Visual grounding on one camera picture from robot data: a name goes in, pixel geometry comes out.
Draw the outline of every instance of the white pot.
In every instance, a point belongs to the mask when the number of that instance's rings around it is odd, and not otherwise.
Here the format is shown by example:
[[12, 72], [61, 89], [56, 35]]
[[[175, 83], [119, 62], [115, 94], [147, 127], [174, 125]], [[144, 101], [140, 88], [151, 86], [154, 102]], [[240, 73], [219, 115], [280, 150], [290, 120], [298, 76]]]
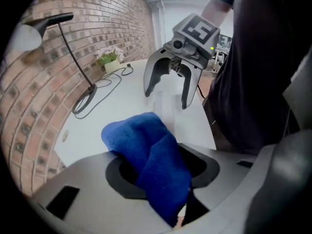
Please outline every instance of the white pot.
[[112, 72], [116, 71], [117, 69], [119, 69], [120, 63], [118, 60], [114, 60], [110, 63], [105, 64], [104, 66], [105, 66], [106, 72], [109, 74], [109, 73], [112, 73]]

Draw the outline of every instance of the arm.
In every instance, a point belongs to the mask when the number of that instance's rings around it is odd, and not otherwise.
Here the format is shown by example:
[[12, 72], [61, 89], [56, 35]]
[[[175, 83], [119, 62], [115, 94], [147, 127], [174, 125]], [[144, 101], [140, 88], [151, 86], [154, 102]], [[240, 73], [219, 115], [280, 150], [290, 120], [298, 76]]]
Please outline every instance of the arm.
[[231, 10], [233, 1], [234, 0], [210, 0], [201, 15], [216, 27], [220, 27], [226, 15]]

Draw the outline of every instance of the black rectangular slot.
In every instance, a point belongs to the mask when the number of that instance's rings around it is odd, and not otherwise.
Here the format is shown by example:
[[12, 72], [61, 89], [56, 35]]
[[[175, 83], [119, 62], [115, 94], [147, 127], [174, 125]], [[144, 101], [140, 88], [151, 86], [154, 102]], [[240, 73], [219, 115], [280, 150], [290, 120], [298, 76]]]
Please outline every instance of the black rectangular slot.
[[249, 161], [246, 161], [246, 160], [241, 160], [237, 164], [240, 165], [240, 166], [247, 167], [247, 168], [251, 168], [253, 166], [252, 162], [249, 162]]
[[54, 216], [64, 219], [70, 206], [74, 202], [79, 188], [72, 186], [64, 186], [63, 189], [56, 195], [55, 198], [48, 204], [47, 210]]

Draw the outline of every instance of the black hole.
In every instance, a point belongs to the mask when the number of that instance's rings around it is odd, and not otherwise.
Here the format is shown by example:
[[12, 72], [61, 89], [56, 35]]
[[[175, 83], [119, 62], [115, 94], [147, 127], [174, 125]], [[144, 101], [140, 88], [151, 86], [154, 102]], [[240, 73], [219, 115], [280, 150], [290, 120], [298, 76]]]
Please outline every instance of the black hole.
[[253, 166], [252, 162], [246, 161], [246, 160], [241, 160], [237, 164], [240, 165], [240, 166], [247, 167], [247, 168], [251, 168]]
[[[207, 164], [205, 161], [201, 160], [194, 154], [186, 151], [182, 147], [179, 147], [179, 150], [182, 155], [183, 161], [189, 169], [192, 177], [196, 177], [206, 170]], [[138, 175], [135, 173], [132, 166], [128, 162], [123, 161], [119, 167], [119, 171], [121, 176], [129, 183], [133, 185], [136, 183]]]
[[76, 187], [64, 186], [56, 197], [49, 203], [47, 210], [54, 216], [64, 219], [78, 192], [79, 189]]
[[133, 185], [136, 183], [138, 175], [134, 172], [132, 166], [128, 162], [122, 162], [119, 167], [119, 171], [121, 176], [129, 183]]
[[207, 164], [204, 160], [198, 158], [197, 156], [188, 152], [187, 150], [185, 150], [180, 146], [179, 150], [182, 155], [182, 159], [186, 164], [187, 168], [189, 169], [192, 177], [196, 177], [206, 170]]

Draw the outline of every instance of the white wall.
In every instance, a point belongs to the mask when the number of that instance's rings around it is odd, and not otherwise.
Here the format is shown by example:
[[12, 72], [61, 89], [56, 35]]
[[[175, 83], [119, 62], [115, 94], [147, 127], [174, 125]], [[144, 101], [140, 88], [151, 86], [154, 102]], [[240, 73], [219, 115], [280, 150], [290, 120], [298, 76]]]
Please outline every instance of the white wall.
[[[204, 8], [203, 5], [187, 4], [187, 3], [165, 2], [164, 5], [165, 5], [165, 9], [163, 12], [164, 32], [160, 30], [160, 34], [163, 35], [163, 37], [160, 37], [160, 38], [163, 38], [163, 40], [161, 40], [159, 44], [156, 43], [157, 48], [159, 48], [164, 43], [172, 39], [173, 37], [172, 28], [174, 26], [176, 26], [180, 21], [182, 21], [191, 13], [197, 13], [200, 15]], [[155, 30], [155, 28], [160, 28], [159, 14], [157, 14], [158, 10], [152, 10], [152, 13], [153, 13], [153, 23], [154, 23], [154, 30]], [[221, 30], [222, 35], [233, 37], [233, 10], [231, 10], [229, 14], [227, 15], [227, 17], [225, 18], [224, 22], [220, 26], [220, 30]], [[156, 36], [155, 34], [155, 40], [159, 41], [159, 35]]]

